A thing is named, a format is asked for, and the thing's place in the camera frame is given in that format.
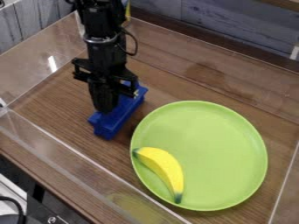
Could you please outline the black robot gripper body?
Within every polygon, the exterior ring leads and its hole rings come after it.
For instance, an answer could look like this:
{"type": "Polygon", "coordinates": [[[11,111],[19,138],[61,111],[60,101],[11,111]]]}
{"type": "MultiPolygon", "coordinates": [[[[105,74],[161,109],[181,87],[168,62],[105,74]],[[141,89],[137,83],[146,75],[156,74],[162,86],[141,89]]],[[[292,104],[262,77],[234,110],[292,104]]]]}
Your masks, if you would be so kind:
{"type": "Polygon", "coordinates": [[[88,57],[74,58],[73,78],[88,83],[92,98],[117,98],[118,95],[136,96],[137,77],[126,69],[125,38],[84,38],[88,57]]]}

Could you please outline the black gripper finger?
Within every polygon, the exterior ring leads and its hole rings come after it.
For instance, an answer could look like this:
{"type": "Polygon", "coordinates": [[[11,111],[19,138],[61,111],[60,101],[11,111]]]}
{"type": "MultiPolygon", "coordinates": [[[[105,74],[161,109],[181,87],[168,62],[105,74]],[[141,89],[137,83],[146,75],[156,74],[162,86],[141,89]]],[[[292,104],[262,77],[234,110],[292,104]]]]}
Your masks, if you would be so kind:
{"type": "Polygon", "coordinates": [[[118,95],[106,83],[90,82],[88,91],[94,109],[100,113],[110,113],[117,106],[118,95]]]}

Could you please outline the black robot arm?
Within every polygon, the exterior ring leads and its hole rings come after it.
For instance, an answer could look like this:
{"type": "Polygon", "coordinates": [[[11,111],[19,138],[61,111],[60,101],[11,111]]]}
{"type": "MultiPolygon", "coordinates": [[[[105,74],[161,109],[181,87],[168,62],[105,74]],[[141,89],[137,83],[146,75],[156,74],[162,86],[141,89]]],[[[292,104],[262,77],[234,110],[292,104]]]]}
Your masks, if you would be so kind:
{"type": "Polygon", "coordinates": [[[88,83],[88,92],[97,112],[110,113],[120,95],[136,96],[137,76],[126,69],[126,56],[137,50],[126,50],[126,8],[121,0],[73,0],[88,57],[74,58],[73,78],[88,83]]]}

